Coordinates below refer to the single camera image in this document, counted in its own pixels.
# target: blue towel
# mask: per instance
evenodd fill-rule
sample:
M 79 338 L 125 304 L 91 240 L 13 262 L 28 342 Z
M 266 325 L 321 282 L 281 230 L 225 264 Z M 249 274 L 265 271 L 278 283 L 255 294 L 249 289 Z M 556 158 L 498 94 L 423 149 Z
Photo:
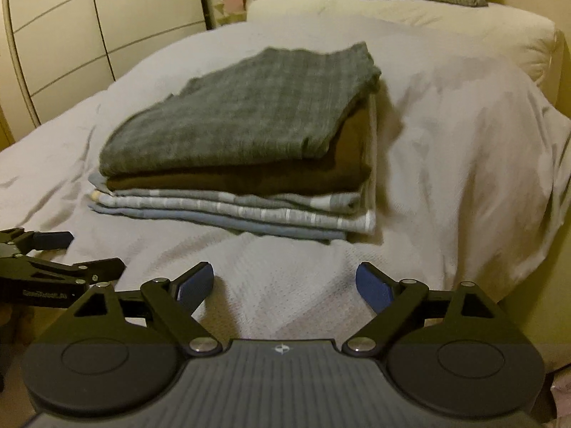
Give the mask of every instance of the blue towel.
M 322 230 L 292 225 L 259 223 L 246 219 L 230 217 L 229 215 L 210 214 L 193 210 L 175 209 L 132 209 L 108 208 L 97 203 L 89 203 L 89 207 L 100 214 L 126 215 L 143 219 L 172 219 L 186 220 L 198 224 L 213 225 L 231 230 L 249 231 L 261 235 L 282 236 L 298 240 L 346 240 L 347 234 L 338 230 Z

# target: white bedsheet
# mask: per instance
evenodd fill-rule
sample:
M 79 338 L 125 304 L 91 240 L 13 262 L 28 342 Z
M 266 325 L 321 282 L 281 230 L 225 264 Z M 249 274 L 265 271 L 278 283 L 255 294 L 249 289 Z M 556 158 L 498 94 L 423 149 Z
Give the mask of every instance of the white bedsheet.
M 322 244 L 87 208 L 87 177 L 128 115 L 269 45 L 333 51 L 361 40 L 384 81 L 375 235 Z M 362 261 L 433 289 L 473 280 L 494 300 L 507 295 L 544 259 L 564 218 L 570 133 L 519 68 L 462 36 L 362 17 L 247 22 L 159 51 L 2 152 L 0 225 L 71 231 L 60 262 L 121 257 L 118 289 L 209 261 L 215 290 L 195 317 L 223 341 L 342 342 L 372 317 L 354 285 Z

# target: metal screw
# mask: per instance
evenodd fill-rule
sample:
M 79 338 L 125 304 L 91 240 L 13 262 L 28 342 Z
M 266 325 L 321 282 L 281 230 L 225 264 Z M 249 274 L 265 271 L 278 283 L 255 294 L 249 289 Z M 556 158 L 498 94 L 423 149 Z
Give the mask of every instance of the metal screw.
M 190 349 L 198 353 L 214 351 L 218 346 L 218 341 L 210 337 L 194 338 L 189 344 Z
M 372 339 L 367 338 L 365 336 L 351 338 L 347 345 L 349 349 L 355 352 L 369 352 L 372 351 L 375 346 L 377 345 Z

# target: stack of folded clothes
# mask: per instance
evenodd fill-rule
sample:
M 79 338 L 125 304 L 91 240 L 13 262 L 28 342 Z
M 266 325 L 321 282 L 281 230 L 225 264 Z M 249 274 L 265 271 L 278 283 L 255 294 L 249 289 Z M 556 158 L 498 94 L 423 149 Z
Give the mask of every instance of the stack of folded clothes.
M 90 207 L 311 240 L 372 233 L 379 75 L 361 42 L 267 48 L 193 78 L 116 128 Z

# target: white textured blanket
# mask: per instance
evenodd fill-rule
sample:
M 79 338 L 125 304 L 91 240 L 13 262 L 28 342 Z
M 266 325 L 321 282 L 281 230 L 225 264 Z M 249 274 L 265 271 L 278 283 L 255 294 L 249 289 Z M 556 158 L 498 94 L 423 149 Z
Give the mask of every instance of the white textured blanket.
M 87 207 L 88 175 L 116 124 L 189 78 L 270 45 L 327 52 L 363 40 L 384 82 L 374 235 L 323 244 Z M 570 133 L 519 68 L 461 36 L 361 17 L 247 22 L 161 50 L 0 153 L 0 225 L 70 230 L 75 241 L 55 259 L 121 257 L 121 289 L 211 262 L 215 290 L 195 317 L 222 340 L 342 341 L 371 317 L 354 285 L 362 261 L 434 289 L 473 280 L 495 300 L 508 294 L 545 257 L 569 205 Z

